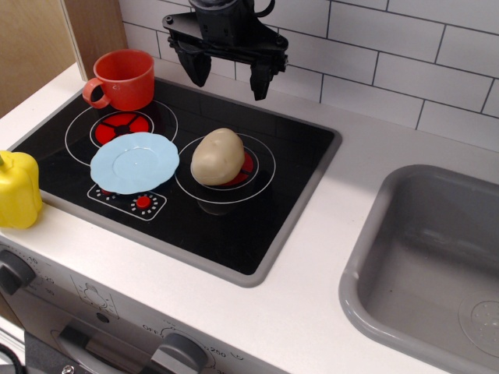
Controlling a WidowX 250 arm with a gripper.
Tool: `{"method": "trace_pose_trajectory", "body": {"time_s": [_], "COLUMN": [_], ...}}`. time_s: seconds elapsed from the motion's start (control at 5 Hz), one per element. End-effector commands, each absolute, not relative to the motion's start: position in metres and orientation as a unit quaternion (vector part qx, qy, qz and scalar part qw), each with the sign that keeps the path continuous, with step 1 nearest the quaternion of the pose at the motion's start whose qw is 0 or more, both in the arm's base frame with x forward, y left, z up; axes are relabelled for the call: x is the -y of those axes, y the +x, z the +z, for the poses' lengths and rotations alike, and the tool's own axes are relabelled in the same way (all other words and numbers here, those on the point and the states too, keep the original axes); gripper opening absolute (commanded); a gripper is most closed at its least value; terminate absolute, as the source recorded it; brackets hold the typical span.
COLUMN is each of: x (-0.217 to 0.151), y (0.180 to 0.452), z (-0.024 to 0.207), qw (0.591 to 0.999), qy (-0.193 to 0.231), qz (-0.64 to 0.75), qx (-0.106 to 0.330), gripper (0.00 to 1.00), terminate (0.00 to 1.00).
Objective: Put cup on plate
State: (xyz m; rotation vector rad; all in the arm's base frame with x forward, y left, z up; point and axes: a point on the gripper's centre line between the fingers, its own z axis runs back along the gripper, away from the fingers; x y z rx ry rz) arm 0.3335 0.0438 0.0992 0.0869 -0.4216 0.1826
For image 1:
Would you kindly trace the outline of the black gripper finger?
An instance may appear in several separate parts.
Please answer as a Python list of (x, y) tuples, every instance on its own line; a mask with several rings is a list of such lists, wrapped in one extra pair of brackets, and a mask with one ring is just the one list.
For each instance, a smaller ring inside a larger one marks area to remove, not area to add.
[(255, 62), (251, 65), (250, 86), (256, 101), (264, 100), (277, 69), (270, 62)]
[(179, 61), (192, 82), (203, 87), (211, 72), (211, 57), (203, 51), (179, 46), (176, 50)]

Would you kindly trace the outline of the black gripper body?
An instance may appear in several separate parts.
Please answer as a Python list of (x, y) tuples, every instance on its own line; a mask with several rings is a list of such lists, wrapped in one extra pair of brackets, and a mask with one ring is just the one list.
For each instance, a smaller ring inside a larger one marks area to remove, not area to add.
[(254, 1), (191, 1), (190, 6), (192, 12), (166, 15), (162, 20), (175, 52), (182, 46), (247, 65), (270, 62), (276, 74), (285, 71), (288, 41), (260, 21), (274, 10), (274, 1), (260, 11)]

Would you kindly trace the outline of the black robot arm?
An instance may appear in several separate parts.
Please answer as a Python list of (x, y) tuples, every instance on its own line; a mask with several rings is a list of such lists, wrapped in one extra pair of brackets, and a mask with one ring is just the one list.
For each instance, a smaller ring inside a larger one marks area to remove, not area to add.
[(288, 40), (265, 26), (275, 2), (258, 12), (253, 1), (191, 1), (192, 12), (167, 15), (163, 27), (168, 42), (192, 82), (202, 87), (211, 72), (211, 59), (250, 66), (254, 99), (266, 98), (272, 79), (288, 64)]

